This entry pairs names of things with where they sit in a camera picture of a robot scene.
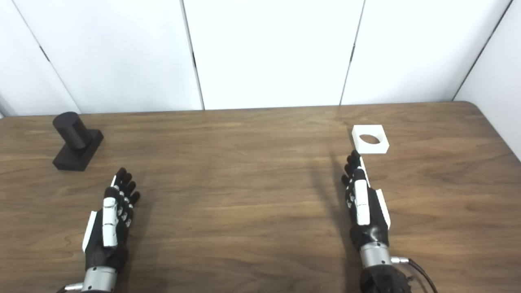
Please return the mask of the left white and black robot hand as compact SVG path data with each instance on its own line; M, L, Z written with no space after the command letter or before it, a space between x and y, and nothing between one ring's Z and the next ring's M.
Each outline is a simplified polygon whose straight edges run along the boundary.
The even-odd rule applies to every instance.
M109 267L120 273L128 257L129 228L141 194L125 168L116 172L105 189L100 210L92 212L83 239L85 269Z

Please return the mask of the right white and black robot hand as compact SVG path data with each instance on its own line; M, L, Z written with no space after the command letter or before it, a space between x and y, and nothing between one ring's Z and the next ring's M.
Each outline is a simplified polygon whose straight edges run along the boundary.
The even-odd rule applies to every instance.
M346 161L341 181L346 188L345 202L351 222L350 240L357 250L376 242L389 247L389 225L378 193L370 187L363 158L357 150L353 150Z

